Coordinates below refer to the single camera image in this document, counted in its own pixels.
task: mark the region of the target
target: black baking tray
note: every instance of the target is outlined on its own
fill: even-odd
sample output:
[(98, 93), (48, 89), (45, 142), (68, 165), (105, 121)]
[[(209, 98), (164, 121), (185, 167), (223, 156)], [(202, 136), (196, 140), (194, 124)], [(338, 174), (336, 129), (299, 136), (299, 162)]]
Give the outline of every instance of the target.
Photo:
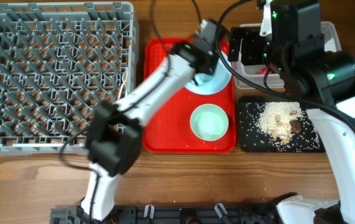
[(267, 102), (289, 102), (276, 96), (243, 96), (237, 106), (237, 129), (241, 149), (246, 152), (325, 152), (321, 138), (315, 130), (313, 123), (303, 110), (300, 122), (302, 131), (294, 134), (288, 144), (281, 144), (280, 139), (274, 140), (271, 135), (262, 133), (254, 125), (264, 110)]

